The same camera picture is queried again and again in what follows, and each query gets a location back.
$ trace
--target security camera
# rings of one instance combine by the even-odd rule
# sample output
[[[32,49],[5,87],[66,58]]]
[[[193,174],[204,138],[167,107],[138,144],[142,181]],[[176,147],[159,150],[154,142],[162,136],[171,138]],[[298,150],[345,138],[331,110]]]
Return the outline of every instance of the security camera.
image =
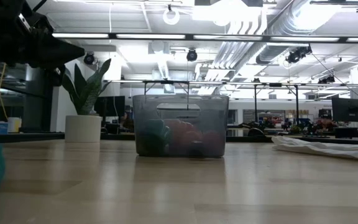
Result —
[[[87,65],[94,65],[94,64],[96,64],[96,62],[98,62],[98,60],[94,57],[94,53],[87,52],[84,57],[84,63]]]
[[[194,62],[197,60],[197,53],[195,49],[189,49],[189,52],[187,53],[187,61]]]

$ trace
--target white cloth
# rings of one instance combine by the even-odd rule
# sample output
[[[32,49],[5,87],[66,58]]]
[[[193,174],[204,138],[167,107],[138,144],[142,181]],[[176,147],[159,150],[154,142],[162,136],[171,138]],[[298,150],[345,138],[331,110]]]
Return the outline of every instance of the white cloth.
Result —
[[[273,148],[281,151],[358,159],[358,145],[307,142],[281,136],[272,137],[272,141]]]

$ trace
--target plastic bin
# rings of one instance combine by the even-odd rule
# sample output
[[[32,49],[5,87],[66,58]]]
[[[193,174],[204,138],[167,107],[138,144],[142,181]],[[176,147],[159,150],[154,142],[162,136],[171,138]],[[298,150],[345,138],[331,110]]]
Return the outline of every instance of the plastic bin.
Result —
[[[224,155],[229,97],[138,95],[132,100],[140,156]]]

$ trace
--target white planter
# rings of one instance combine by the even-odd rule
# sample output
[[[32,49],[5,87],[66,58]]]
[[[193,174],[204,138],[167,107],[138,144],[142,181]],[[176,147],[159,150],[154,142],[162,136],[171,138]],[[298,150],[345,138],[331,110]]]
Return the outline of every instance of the white planter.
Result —
[[[102,118],[91,115],[66,116],[66,142],[100,142]]]

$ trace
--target wooden table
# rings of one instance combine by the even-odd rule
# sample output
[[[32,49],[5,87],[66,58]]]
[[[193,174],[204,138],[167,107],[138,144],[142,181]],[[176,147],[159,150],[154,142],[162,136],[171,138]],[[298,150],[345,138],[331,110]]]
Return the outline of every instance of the wooden table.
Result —
[[[358,161],[272,146],[172,159],[134,141],[5,144],[0,223],[358,223]]]

